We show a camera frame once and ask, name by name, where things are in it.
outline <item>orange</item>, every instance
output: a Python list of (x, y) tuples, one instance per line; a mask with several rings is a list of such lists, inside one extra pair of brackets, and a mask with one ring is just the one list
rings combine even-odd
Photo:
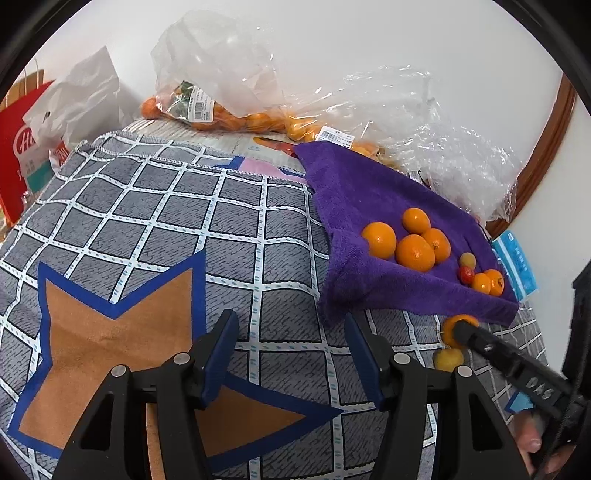
[(383, 222), (372, 222), (361, 232), (369, 243), (369, 254), (387, 260), (396, 251), (396, 233)]
[(488, 295), (491, 292), (492, 282), (485, 273), (477, 273), (472, 280), (472, 288)]
[(455, 317), (449, 317), (445, 322), (443, 322), (443, 325), (441, 326), (441, 341), (452, 348), (463, 347), (463, 345), (460, 345), (453, 338), (453, 328), (460, 320), (464, 320), (465, 322), (478, 327), (478, 320), (476, 320), (472, 315), (466, 315), (463, 313), (461, 315), (455, 315)]
[(193, 122), (191, 127), (193, 127), (195, 130), (208, 132), (217, 128), (217, 122)]
[(307, 127), (306, 134), (301, 139), (302, 142), (313, 142), (316, 140), (317, 135), (320, 133), (321, 126), (320, 125), (310, 125)]
[(439, 265), (452, 254), (452, 246), (439, 228), (430, 228), (421, 235), (435, 252), (435, 264)]
[(270, 131), (273, 124), (273, 119), (266, 113), (253, 113), (246, 117), (246, 129), (256, 134), (263, 134)]
[(408, 233), (422, 235), (431, 228), (431, 220), (420, 208), (409, 208), (402, 214), (402, 226)]
[(493, 297), (500, 297), (505, 290), (505, 279), (498, 270), (490, 268), (485, 271), (485, 275), (491, 279), (491, 295)]
[(375, 143), (364, 140), (355, 140), (351, 145), (351, 150), (361, 153), (366, 157), (376, 156), (378, 153), (378, 148), (379, 147)]
[(408, 235), (398, 242), (396, 262), (425, 273), (435, 265), (435, 252), (422, 236)]
[(316, 123), (316, 119), (312, 116), (305, 116), (303, 118), (293, 118), (292, 116), (287, 119), (286, 130), (287, 136), (293, 141), (299, 142), (304, 138), (306, 132), (310, 130), (311, 126)]
[(142, 103), (141, 110), (142, 116), (148, 120), (156, 120), (162, 115), (162, 112), (157, 106), (156, 97), (148, 98), (144, 103)]
[(230, 132), (238, 132), (246, 125), (246, 118), (238, 118), (229, 112), (216, 116), (216, 120), (219, 122), (219, 128)]

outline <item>human hand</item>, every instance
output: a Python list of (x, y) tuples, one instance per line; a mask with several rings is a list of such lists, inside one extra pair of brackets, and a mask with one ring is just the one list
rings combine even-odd
[[(511, 423), (513, 430), (513, 437), (517, 443), (517, 448), (528, 473), (531, 475), (534, 472), (534, 467), (531, 463), (530, 453), (537, 452), (542, 446), (542, 440), (538, 429), (535, 426), (534, 418), (531, 410), (523, 410), (515, 415)], [(565, 445), (558, 449), (558, 451), (550, 457), (544, 470), (546, 473), (553, 473), (560, 470), (567, 462), (570, 454), (573, 453), (574, 445)]]

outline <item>white tag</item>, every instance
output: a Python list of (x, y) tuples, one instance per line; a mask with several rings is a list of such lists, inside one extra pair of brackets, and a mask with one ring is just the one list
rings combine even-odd
[(421, 176), (418, 174), (417, 170), (411, 170), (408, 172), (408, 178), (420, 183), (421, 185), (423, 184), (423, 180), (421, 179)]
[(320, 129), (318, 135), (316, 135), (316, 140), (327, 140), (332, 143), (336, 143), (341, 147), (351, 148), (353, 145), (353, 140), (355, 137), (353, 135), (347, 135), (340, 130), (335, 128), (327, 127), (326, 125)]
[(213, 103), (213, 99), (195, 85), (189, 99), (188, 120), (198, 124), (213, 122)]

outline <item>yellow fruit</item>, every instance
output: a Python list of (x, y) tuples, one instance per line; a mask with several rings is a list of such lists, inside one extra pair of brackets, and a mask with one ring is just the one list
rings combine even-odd
[(460, 258), (457, 262), (459, 263), (460, 267), (468, 267), (472, 270), (476, 268), (476, 257), (470, 252), (464, 252), (462, 255), (460, 255)]
[(433, 354), (433, 365), (437, 370), (453, 372), (463, 363), (464, 353), (459, 348), (444, 348)]

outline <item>screw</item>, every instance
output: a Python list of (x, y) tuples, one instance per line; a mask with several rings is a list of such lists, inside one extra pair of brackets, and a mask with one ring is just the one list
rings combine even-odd
[(457, 373), (461, 377), (468, 378), (472, 376), (472, 369), (470, 367), (467, 367), (466, 365), (460, 365), (459, 367), (457, 367)]
[(410, 357), (406, 353), (397, 353), (394, 355), (394, 361), (400, 365), (406, 365), (410, 363)]
[(111, 368), (111, 375), (113, 375), (115, 378), (120, 377), (125, 372), (127, 372), (125, 365), (117, 365), (117, 366)]
[(177, 353), (173, 358), (174, 363), (176, 363), (177, 365), (184, 365), (189, 360), (191, 360), (191, 356), (185, 352)]

